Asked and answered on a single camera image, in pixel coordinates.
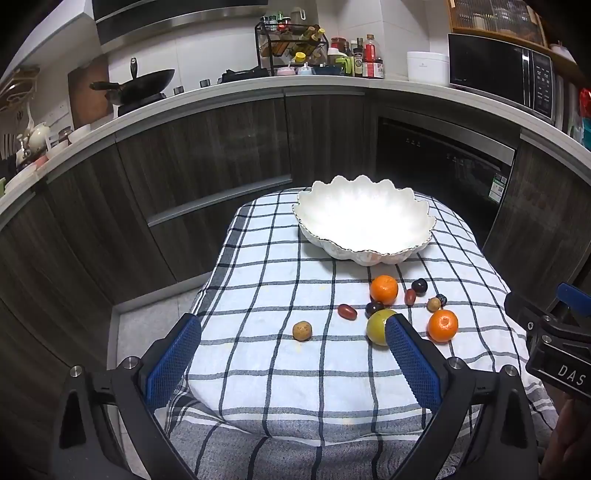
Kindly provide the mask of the person right hand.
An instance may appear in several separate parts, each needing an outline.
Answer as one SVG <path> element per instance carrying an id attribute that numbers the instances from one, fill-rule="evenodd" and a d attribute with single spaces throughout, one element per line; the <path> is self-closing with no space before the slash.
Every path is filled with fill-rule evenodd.
<path id="1" fill-rule="evenodd" d="M 541 479 L 590 478 L 590 405 L 568 398 L 540 467 Z"/>

